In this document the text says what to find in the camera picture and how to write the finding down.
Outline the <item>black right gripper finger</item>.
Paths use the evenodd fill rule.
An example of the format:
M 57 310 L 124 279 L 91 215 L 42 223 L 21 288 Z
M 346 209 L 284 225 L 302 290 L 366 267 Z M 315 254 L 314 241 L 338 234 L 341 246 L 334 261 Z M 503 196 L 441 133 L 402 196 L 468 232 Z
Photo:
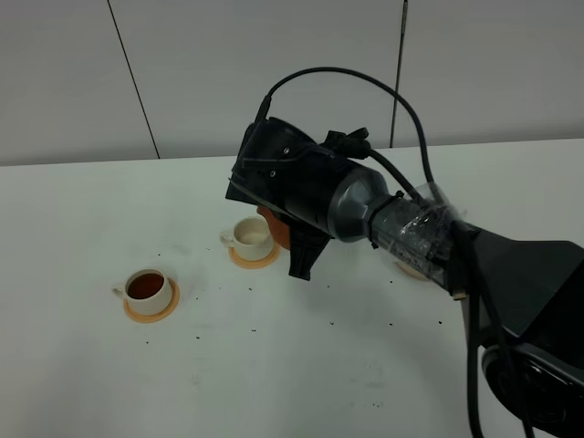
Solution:
M 329 243 L 329 235 L 312 226 L 292 226 L 289 231 L 288 274 L 309 281 L 311 268 Z

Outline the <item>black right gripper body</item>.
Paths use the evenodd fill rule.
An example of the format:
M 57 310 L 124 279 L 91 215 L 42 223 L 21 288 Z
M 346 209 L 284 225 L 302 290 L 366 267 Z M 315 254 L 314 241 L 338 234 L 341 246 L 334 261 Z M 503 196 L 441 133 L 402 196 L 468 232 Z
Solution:
M 329 206 L 359 167 L 283 120 L 261 120 L 245 131 L 225 198 L 262 205 L 294 225 L 332 235 Z

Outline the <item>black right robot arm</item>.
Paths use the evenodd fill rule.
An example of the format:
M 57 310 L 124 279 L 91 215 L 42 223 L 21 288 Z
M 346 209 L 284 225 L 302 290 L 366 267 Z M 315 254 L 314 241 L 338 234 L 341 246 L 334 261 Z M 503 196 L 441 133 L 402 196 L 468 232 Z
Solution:
M 438 186 L 391 192 L 364 129 L 317 143 L 289 123 L 251 124 L 226 196 L 287 227 L 289 274 L 309 279 L 329 241 L 366 240 L 464 310 L 470 381 L 484 376 L 530 430 L 583 434 L 583 250 L 517 241 L 462 220 Z

